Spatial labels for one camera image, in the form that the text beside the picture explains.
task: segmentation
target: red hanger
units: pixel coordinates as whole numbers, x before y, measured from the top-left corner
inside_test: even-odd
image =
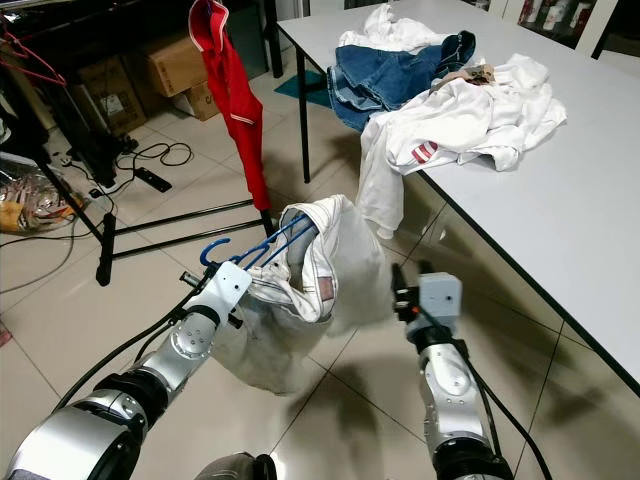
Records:
[[[2,19],[3,24],[5,24],[6,22],[5,16],[2,15],[2,13],[0,13],[0,17]],[[19,67],[18,65],[14,65],[12,63],[6,62],[2,59],[2,57],[0,57],[0,65],[4,65],[5,67],[12,68],[14,70],[18,70],[19,72],[22,72],[25,75],[30,75],[32,77],[36,77],[41,80],[45,80],[47,82],[55,83],[56,85],[62,85],[63,87],[67,86],[67,81],[62,77],[62,75],[56,72],[51,65],[45,62],[36,52],[22,45],[20,43],[20,40],[18,40],[18,38],[16,38],[14,35],[12,35],[7,31],[6,26],[4,30],[5,30],[4,38],[0,39],[0,43],[6,43],[9,45],[9,47],[11,48],[10,54],[12,56],[17,58],[30,58],[30,57],[35,58],[38,62],[40,62],[42,66],[44,66],[47,70],[49,70],[49,72],[51,72],[51,76],[46,76],[40,73],[32,72],[31,70],[27,70],[25,68]]]

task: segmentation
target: white table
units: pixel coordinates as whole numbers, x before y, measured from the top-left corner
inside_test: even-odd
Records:
[[[374,8],[279,22],[298,77],[305,57],[326,72],[340,35]],[[517,52],[549,68],[569,120],[515,171],[449,164],[420,173],[640,395],[640,82],[464,2],[393,8],[436,32],[475,33],[489,63]],[[308,162],[304,95],[300,107]]]

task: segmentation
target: pile of clothes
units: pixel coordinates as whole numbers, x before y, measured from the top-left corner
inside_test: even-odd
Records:
[[[505,64],[473,57],[475,37],[439,35],[382,5],[362,33],[345,32],[329,69],[336,114],[362,132],[356,206],[391,238],[403,217],[402,176],[489,158],[513,169],[566,118],[549,71],[514,54]]]

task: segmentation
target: plastic bag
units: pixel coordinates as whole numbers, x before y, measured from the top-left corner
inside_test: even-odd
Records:
[[[85,201],[51,169],[81,207]],[[35,162],[2,152],[0,160],[0,231],[36,232],[65,225],[73,209],[40,171]]]

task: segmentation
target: clothes hanger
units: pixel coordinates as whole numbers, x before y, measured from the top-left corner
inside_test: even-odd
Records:
[[[35,77],[35,78],[39,78],[41,80],[44,80],[46,82],[51,82],[51,83],[55,83],[56,85],[61,85],[63,87],[67,86],[67,81],[64,79],[64,77],[62,75],[60,75],[58,72],[56,72],[53,67],[51,65],[49,65],[43,58],[41,58],[36,52],[34,52],[33,50],[31,50],[28,47],[25,47],[24,45],[22,45],[22,43],[20,43],[20,40],[15,36],[12,35],[8,30],[7,30],[7,18],[0,13],[0,20],[2,20],[2,27],[3,27],[3,36],[0,39],[0,45],[1,44],[7,44],[9,45],[9,48],[11,49],[10,52],[3,52],[2,50],[0,50],[0,65],[3,65],[7,68],[11,68],[13,70],[17,70],[19,72],[24,73],[25,75],[29,75],[31,77]],[[13,63],[9,63],[5,60],[2,59],[2,54],[6,53],[9,54],[13,57],[16,58],[22,58],[22,59],[26,59],[26,58],[34,58],[36,59],[43,67],[45,67],[50,73],[51,76],[46,76],[46,75],[42,75],[40,73],[37,72],[33,72],[31,70],[28,70],[26,68],[22,68],[18,65],[15,65]]]
[[[240,255],[234,255],[232,257],[229,258],[229,262],[233,262],[236,265],[239,265],[240,262],[242,262],[243,260],[245,260],[247,257],[249,257],[250,255],[254,254],[257,252],[257,255],[255,257],[253,257],[253,259],[244,267],[244,270],[248,270],[251,267],[253,267],[258,260],[260,260],[268,251],[269,251],[269,244],[273,243],[273,241],[279,236],[282,235],[287,229],[292,228],[294,225],[296,225],[297,223],[301,222],[302,220],[309,220],[309,217],[306,214],[302,214],[296,218],[294,218],[291,222],[289,222],[288,224],[286,224],[285,226],[283,226],[282,228],[280,228],[279,230],[277,230],[275,233],[273,233],[270,237],[268,237],[267,239],[265,239],[263,242],[259,243],[258,245],[256,245],[255,247],[250,248],[249,250],[247,250],[246,252],[240,254]],[[315,225],[309,221],[309,225],[307,225],[306,227],[304,227],[301,231],[299,231],[298,233],[296,233],[293,237],[291,237],[291,239],[289,239],[288,242],[286,242],[284,245],[282,245],[280,248],[278,248],[275,252],[273,252],[269,258],[267,258],[262,265],[260,265],[261,267],[266,266],[271,260],[273,260],[280,252],[282,252],[285,248],[287,248],[289,245],[291,245],[293,242],[295,242],[298,238],[300,238],[304,233],[306,233],[307,231],[311,230],[312,228],[316,228]],[[222,245],[225,243],[229,243],[231,242],[231,239],[229,238],[220,238],[218,240],[216,240],[215,242],[207,245],[203,250],[202,253],[200,254],[200,263],[202,265],[204,265],[205,267],[210,266],[211,264],[214,264],[216,262],[208,260],[208,255],[209,253],[215,249],[218,245]]]

